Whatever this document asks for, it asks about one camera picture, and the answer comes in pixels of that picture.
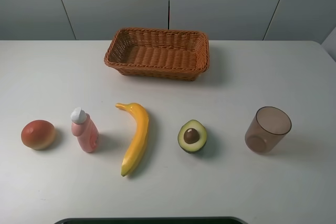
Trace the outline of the halved toy avocado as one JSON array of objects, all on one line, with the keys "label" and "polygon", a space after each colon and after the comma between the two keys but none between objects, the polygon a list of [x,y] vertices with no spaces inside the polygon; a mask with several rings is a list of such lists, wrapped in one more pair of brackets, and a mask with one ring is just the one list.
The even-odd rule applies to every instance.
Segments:
[{"label": "halved toy avocado", "polygon": [[196,153],[206,145],[206,128],[197,120],[189,120],[181,127],[177,141],[185,152]]}]

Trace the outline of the brown wicker basket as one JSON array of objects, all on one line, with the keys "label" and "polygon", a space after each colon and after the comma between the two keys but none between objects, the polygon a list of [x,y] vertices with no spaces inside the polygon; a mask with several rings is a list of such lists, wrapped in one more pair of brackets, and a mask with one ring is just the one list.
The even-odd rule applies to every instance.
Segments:
[{"label": "brown wicker basket", "polygon": [[209,68],[209,41],[200,31],[122,28],[104,63],[124,76],[194,81]]}]

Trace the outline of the yellow toy banana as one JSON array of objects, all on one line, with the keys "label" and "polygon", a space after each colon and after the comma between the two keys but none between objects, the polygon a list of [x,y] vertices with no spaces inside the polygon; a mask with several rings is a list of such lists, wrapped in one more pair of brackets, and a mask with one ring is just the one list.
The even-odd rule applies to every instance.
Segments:
[{"label": "yellow toy banana", "polygon": [[136,132],[124,155],[121,165],[121,176],[130,175],[139,165],[148,145],[149,114],[138,103],[117,103],[116,108],[128,112],[136,121]]}]

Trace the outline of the pink bottle white cap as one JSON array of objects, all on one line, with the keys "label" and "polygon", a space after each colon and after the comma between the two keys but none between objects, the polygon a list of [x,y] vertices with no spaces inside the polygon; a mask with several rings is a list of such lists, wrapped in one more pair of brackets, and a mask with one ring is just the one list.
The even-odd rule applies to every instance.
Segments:
[{"label": "pink bottle white cap", "polygon": [[99,144],[99,132],[90,115],[81,107],[77,107],[72,111],[70,118],[71,132],[82,150],[86,153],[94,152]]}]

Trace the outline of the brown translucent plastic cup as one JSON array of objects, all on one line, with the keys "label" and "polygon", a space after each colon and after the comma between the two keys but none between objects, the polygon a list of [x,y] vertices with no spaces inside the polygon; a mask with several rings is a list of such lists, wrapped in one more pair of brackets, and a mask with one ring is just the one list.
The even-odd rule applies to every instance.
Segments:
[{"label": "brown translucent plastic cup", "polygon": [[291,128],[291,119],[284,111],[265,106],[256,112],[245,134],[245,143],[253,152],[265,154],[270,152]]}]

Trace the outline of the black tray edge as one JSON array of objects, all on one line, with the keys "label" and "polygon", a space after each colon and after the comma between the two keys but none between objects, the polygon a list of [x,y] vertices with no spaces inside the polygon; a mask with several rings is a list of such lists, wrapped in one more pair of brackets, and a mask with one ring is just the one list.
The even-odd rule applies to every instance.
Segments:
[{"label": "black tray edge", "polygon": [[67,218],[56,223],[111,223],[111,224],[200,224],[200,223],[246,223],[235,217],[133,217],[133,218]]}]

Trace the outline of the red orange toy fruit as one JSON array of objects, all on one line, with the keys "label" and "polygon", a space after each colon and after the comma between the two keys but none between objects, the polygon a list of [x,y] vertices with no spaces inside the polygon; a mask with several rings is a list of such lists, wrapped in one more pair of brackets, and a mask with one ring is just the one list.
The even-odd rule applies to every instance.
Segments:
[{"label": "red orange toy fruit", "polygon": [[48,148],[54,142],[55,137],[55,127],[45,120],[31,121],[21,132],[22,143],[37,151]]}]

